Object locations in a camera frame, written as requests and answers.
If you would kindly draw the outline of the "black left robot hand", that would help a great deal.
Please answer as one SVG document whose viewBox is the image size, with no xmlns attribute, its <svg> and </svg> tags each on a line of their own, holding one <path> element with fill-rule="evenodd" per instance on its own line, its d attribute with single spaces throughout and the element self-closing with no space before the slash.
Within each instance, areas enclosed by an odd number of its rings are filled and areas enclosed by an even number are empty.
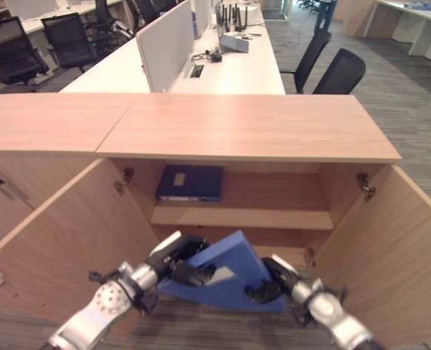
<svg viewBox="0 0 431 350">
<path fill-rule="evenodd" d="M 208 247 L 205 238 L 177 230 L 151 251 L 145 263 L 156 273 L 159 282 L 170 278 L 185 286 L 202 287 L 211 281 L 217 268 L 214 265 L 197 268 L 187 261 Z"/>
</svg>

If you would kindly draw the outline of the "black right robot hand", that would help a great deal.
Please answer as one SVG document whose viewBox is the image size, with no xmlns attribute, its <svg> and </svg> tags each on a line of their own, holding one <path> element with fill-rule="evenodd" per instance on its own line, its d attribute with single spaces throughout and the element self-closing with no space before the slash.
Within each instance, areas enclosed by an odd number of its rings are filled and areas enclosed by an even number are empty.
<svg viewBox="0 0 431 350">
<path fill-rule="evenodd" d="M 257 304 L 267 304 L 282 296 L 292 300 L 293 289 L 301 281 L 298 272 L 273 257 L 263 257 L 261 261 L 269 272 L 271 280 L 264 281 L 258 288 L 245 286 L 244 292 L 248 298 Z"/>
</svg>

